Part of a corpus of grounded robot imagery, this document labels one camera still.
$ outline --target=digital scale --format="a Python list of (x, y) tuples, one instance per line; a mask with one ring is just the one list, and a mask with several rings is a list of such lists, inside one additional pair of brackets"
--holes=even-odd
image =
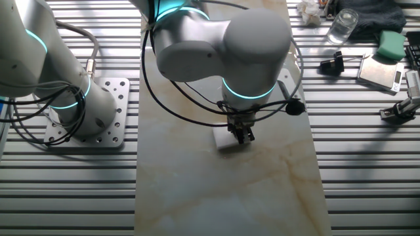
[(358, 80), (370, 83), (395, 95), (400, 92), (404, 65), (373, 54), (364, 54)]

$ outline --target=cable connector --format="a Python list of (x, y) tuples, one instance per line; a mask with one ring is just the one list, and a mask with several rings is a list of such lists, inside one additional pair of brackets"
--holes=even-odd
[(86, 72), (87, 75), (93, 80), (95, 79), (96, 61), (93, 59), (87, 60)]

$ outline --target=marble surface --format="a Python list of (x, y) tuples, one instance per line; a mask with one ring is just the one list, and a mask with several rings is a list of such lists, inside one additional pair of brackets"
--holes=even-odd
[[(235, 0), (266, 7), (289, 21), (285, 0)], [(209, 5), (211, 19), (240, 10)], [(285, 62), (299, 76), (291, 49)], [(146, 71), (158, 98), (191, 119), (225, 122), (185, 99), (162, 77), (150, 47)], [(191, 83), (213, 101), (221, 100), (221, 79)], [(204, 101), (182, 86), (200, 102)], [(276, 88), (270, 100), (282, 99)], [(331, 235), (326, 201), (306, 113), (284, 113), (258, 122), (256, 140), (219, 152), (212, 130), (161, 109), (140, 80), (135, 235)]]

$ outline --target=white paper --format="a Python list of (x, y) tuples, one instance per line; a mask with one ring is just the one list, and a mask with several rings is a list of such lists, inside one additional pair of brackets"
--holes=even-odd
[(306, 26), (309, 24), (321, 25), (320, 9), (314, 0), (302, 0), (297, 5), (297, 10), (302, 15), (303, 22)]

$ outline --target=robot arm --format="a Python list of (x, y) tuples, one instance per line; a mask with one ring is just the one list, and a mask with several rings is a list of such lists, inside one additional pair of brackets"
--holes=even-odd
[[(230, 111), (268, 101), (291, 43), (288, 25), (275, 12), (253, 9), (231, 20), (211, 21), (199, 1), (130, 1), (153, 25), (151, 40), (162, 76), (177, 82), (223, 77), (222, 97)], [(116, 114), (114, 98), (89, 79), (61, 40), (48, 4), (1, 0), (0, 19), (0, 30), (8, 32), (0, 35), (0, 95), (20, 97), (34, 92), (42, 98), (56, 90), (34, 86), (64, 81), (80, 87), (87, 98), (86, 119), (77, 135), (105, 130)], [(65, 123), (76, 113), (77, 102), (70, 95), (51, 106)], [(230, 131), (250, 132), (254, 118), (255, 113), (230, 115)]]
[[(211, 21), (197, 2), (180, 7), (184, 1), (131, 1), (153, 25), (151, 41), (162, 76), (176, 82), (221, 76), (228, 111), (268, 101), (291, 43), (289, 27), (277, 13), (251, 9), (231, 20)], [(228, 116), (228, 130), (240, 144), (252, 141), (253, 120), (255, 113)]]

